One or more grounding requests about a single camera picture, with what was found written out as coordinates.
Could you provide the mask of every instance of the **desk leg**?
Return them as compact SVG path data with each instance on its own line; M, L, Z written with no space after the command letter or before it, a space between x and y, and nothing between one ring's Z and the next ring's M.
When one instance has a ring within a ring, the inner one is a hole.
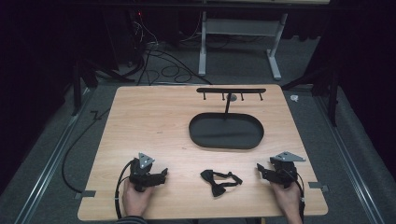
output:
M206 75L206 12L202 13L202 33L201 33L201 51L199 54L199 71L198 75Z
M287 13L282 15L282 18L280 19L279 25L277 26L277 29L276 29L276 36L275 36L275 40L274 40L274 45L273 45L273 47L271 49L267 50L268 62L270 63L271 70L272 70L272 73L273 73L273 76L274 76L275 80L280 80L281 79L279 68L277 67L277 63L276 63L276 59L275 59L275 53L276 53L277 46L279 45L279 41L280 41L280 37L282 36L283 29L285 28L286 18L287 17L288 17Z

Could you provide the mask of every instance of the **hand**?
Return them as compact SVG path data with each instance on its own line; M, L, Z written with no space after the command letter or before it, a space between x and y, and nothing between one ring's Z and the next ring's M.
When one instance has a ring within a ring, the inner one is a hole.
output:
M290 187L284 189L283 185L270 182L274 189L277 204L288 220L289 224L303 223L300 217L301 192L296 183L291 183Z
M122 203L127 216L141 217L149 205L149 198L154 187L147 188L144 192L137 192L134 184L128 179L124 181Z

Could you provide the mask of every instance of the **tabletop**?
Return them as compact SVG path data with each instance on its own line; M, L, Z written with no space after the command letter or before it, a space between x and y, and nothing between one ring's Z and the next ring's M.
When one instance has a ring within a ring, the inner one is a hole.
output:
M200 113L221 113L225 108L221 94L206 94L204 100L203 94L196 91L199 87L265 88L263 100L258 94L244 94L242 101L236 94L236 101L230 105L230 113L249 114L260 121L264 128L260 143L252 149L195 145L189 135L191 119ZM115 95L85 188L95 191L95 195L82 199L78 217L81 220L117 218L114 206L117 181L125 164L138 157L139 152L155 159L153 174L168 168L165 184L156 187L143 215L146 219L281 216L273 190L262 179L256 163L269 169L270 157L283 151L306 159L295 162L305 185L304 214L326 214L328 207L321 190L308 187L308 182L317 182L317 178L279 86L121 87ZM243 183L226 188L224 194L214 198L210 185L200 177L206 169L224 174L233 172Z

